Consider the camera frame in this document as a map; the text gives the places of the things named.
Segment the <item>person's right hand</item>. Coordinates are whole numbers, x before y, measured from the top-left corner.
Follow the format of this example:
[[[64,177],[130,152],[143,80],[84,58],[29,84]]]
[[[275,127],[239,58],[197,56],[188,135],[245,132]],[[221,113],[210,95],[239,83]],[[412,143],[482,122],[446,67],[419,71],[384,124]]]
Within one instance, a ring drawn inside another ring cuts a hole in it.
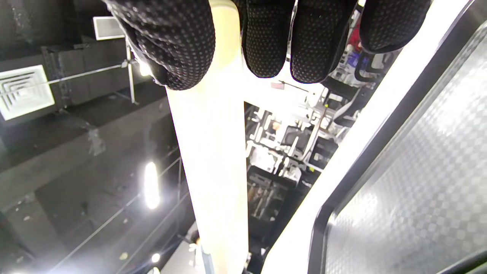
[[[320,83],[336,69],[356,0],[235,0],[248,69],[273,78],[291,47],[290,72],[298,83]],[[156,83],[182,91],[207,74],[215,51],[208,0],[106,0],[137,59]],[[361,12],[362,48],[382,54],[407,45],[419,32],[430,0],[367,0]]]

